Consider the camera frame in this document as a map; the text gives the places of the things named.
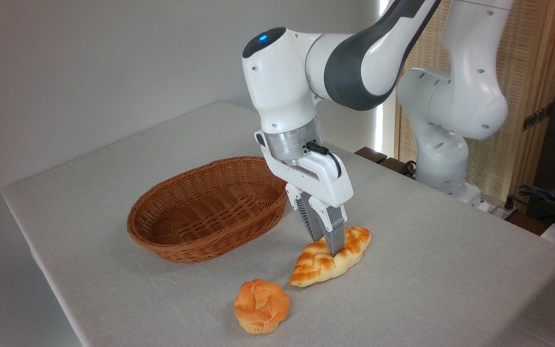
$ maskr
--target muffin-shaped bun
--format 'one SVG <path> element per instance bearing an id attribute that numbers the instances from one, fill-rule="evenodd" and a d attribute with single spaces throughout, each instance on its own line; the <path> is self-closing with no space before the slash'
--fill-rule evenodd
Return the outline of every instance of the muffin-shaped bun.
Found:
<path id="1" fill-rule="evenodd" d="M 241 285 L 235 299 L 235 316 L 250 334 L 268 334 L 286 318 L 290 303 L 277 283 L 255 279 Z"/>

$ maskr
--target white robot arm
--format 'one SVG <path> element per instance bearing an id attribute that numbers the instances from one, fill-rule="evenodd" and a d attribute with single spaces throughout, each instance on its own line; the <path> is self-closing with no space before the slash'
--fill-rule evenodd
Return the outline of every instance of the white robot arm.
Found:
<path id="1" fill-rule="evenodd" d="M 412 68 L 397 97 L 417 144 L 416 180 L 487 210 L 480 190 L 465 182 L 468 146 L 502 127 L 507 102 L 496 79 L 496 51 L 513 0 L 454 0 L 442 43 L 451 71 Z"/>
<path id="2" fill-rule="evenodd" d="M 273 174 L 287 182 L 291 206 L 301 214 L 312 239 L 325 236 L 332 255 L 344 248 L 344 203 L 353 191 L 342 161 L 322 147 L 315 105 L 328 99 L 355 110 L 369 110 L 383 103 L 439 3 L 394 0 L 376 24 L 354 35 L 269 29 L 243 51 L 245 81 L 261 118 L 256 141 Z M 456 51 L 469 54 L 467 48 Z M 489 68 L 489 74 L 495 81 L 494 68 Z M 450 97 L 447 92 L 440 103 Z M 468 99 L 463 101 L 458 109 L 471 104 Z M 502 121 L 485 124 L 495 132 Z"/>

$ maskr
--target gray table cover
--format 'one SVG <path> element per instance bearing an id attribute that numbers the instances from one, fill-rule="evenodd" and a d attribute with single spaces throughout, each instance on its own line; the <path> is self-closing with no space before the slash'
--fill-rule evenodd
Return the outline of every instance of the gray table cover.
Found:
<path id="1" fill-rule="evenodd" d="M 126 233 L 152 186 L 212 160 L 260 155 L 258 115 L 216 103 L 7 187 L 5 200 L 86 346 L 555 346 L 555 244 L 337 147 L 354 197 L 346 226 L 372 231 L 359 264 L 286 283 L 311 240 L 287 208 L 221 257 L 165 261 Z M 286 320 L 244 332 L 242 283 L 283 284 Z"/>

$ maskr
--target wicker basket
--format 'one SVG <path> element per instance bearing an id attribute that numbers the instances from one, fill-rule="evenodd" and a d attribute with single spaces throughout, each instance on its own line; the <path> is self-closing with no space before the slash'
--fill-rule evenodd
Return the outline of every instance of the wicker basket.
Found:
<path id="1" fill-rule="evenodd" d="M 128 233 L 169 261 L 207 261 L 273 228 L 288 200 L 285 186 L 262 157 L 217 160 L 143 194 Z"/>

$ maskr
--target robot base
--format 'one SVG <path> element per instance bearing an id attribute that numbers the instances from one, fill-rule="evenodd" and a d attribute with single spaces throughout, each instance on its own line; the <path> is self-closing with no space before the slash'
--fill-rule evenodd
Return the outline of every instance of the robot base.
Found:
<path id="1" fill-rule="evenodd" d="M 481 190 L 467 182 L 462 182 L 462 184 L 457 187 L 450 187 L 446 189 L 436 188 L 436 190 L 453 196 L 454 198 L 471 206 L 474 206 L 482 211 L 489 211 L 489 204 L 485 202 L 485 200 L 483 200 L 483 197 L 481 196 Z"/>

